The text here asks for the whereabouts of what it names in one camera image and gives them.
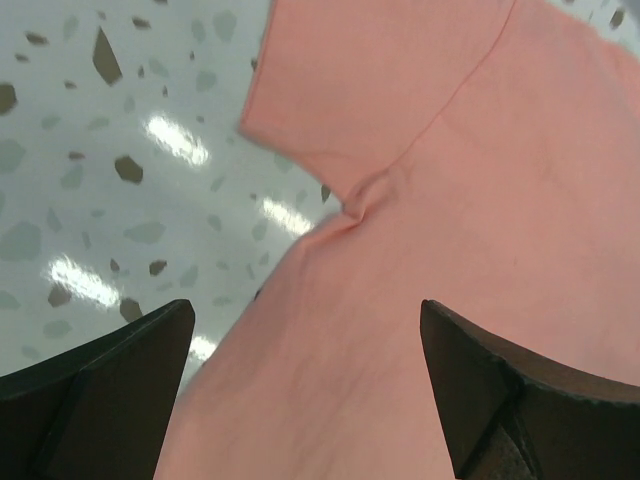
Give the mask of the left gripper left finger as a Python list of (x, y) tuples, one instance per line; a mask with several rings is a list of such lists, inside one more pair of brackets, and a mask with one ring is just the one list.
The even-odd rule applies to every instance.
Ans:
[(153, 478), (194, 325), (191, 303), (173, 300), (2, 376), (2, 478)]

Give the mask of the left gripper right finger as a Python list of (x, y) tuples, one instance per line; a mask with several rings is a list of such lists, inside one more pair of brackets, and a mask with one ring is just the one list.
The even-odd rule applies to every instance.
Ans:
[(636, 479), (639, 389), (541, 356), (444, 305), (420, 335), (458, 479)]

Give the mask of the pink t shirt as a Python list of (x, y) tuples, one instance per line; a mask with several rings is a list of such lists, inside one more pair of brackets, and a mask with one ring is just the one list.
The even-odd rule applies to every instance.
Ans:
[(160, 479), (448, 479), (437, 300), (639, 379), (639, 63), (544, 1), (277, 1), (242, 132), (342, 211), (178, 401)]

